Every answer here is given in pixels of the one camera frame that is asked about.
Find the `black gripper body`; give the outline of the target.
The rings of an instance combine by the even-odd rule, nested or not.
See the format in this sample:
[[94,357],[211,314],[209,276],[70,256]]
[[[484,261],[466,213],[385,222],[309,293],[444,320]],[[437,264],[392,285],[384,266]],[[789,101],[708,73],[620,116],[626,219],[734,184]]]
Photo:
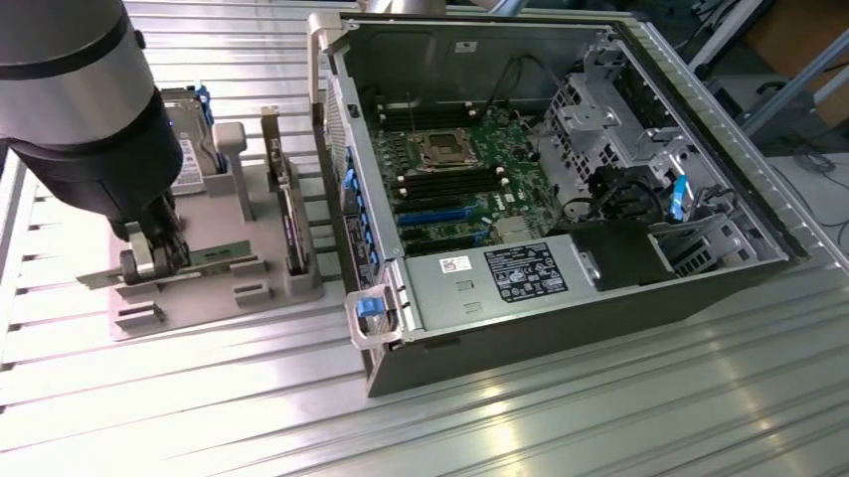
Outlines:
[[152,239],[176,234],[165,196],[183,153],[170,127],[144,129],[82,148],[48,149],[22,141],[13,141],[10,148],[65,204],[106,217],[120,229],[138,224]]

